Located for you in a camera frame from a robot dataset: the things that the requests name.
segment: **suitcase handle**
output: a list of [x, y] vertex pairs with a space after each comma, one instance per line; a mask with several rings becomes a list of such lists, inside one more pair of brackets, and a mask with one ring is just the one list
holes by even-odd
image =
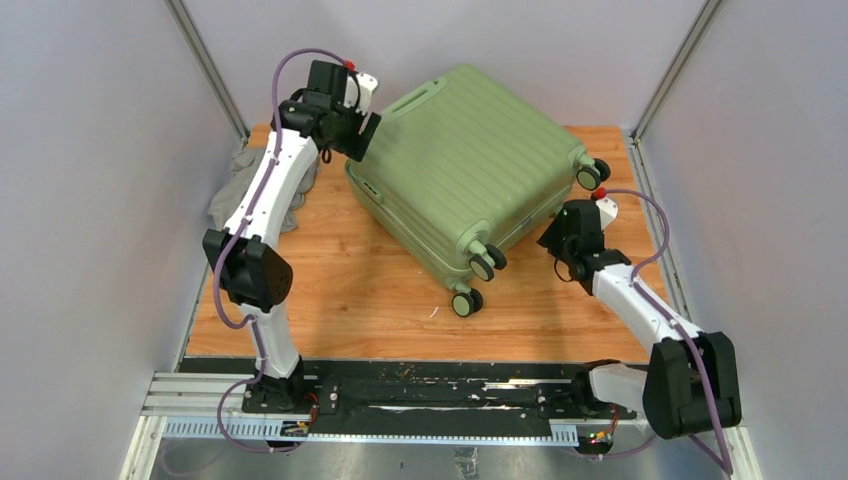
[[383, 121], [390, 122], [415, 110], [415, 108], [429, 100], [430, 97], [438, 93], [441, 89], [445, 88], [445, 85], [447, 84], [447, 78], [439, 77], [421, 85], [409, 94], [401, 97], [395, 103], [386, 107], [382, 114]]

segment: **gray cloth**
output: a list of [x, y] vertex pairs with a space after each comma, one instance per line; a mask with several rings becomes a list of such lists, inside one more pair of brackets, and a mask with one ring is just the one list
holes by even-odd
[[[210, 202], [209, 210], [207, 211], [215, 221], [215, 228], [219, 230], [224, 228], [224, 224], [227, 223], [227, 220], [238, 209], [242, 198], [244, 198], [244, 194], [247, 193], [247, 189], [250, 187], [250, 182], [253, 181], [256, 171], [259, 170], [259, 164], [262, 163], [263, 155], [265, 155], [264, 148], [245, 148], [233, 158], [231, 168], [233, 176], [212, 197], [212, 202]], [[305, 201], [304, 194], [312, 189], [317, 173], [318, 159], [316, 158], [297, 186], [297, 193], [295, 193], [292, 199], [285, 219], [283, 219], [283, 226], [280, 228], [280, 233], [290, 232], [297, 228], [297, 219], [294, 217], [293, 212], [303, 205]]]

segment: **red connector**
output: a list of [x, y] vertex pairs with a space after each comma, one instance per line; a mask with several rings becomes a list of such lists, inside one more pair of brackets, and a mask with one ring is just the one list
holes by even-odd
[[600, 200], [607, 196], [607, 189], [604, 187], [598, 187], [597, 190], [592, 192], [592, 200]]

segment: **metal floor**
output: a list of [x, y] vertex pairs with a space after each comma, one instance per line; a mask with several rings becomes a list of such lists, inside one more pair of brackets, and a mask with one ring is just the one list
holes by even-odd
[[[616, 451], [640, 445], [645, 437], [633, 425], [616, 431]], [[721, 471], [688, 439], [658, 440], [633, 457], [595, 463], [558, 447], [454, 447], [358, 443], [305, 444], [294, 452], [263, 455], [242, 452], [223, 440], [180, 439], [163, 443], [168, 468], [196, 469], [225, 450], [196, 479], [309, 480], [550, 480], [722, 478]], [[167, 475], [157, 461], [152, 479]]]

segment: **green suitcase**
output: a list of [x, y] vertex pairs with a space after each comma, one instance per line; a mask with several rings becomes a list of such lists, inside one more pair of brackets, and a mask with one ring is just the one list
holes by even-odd
[[468, 316], [468, 286], [506, 266], [502, 252], [559, 211], [575, 181], [609, 176], [583, 144], [469, 65], [382, 112], [362, 162], [345, 171], [359, 202], [445, 287]]

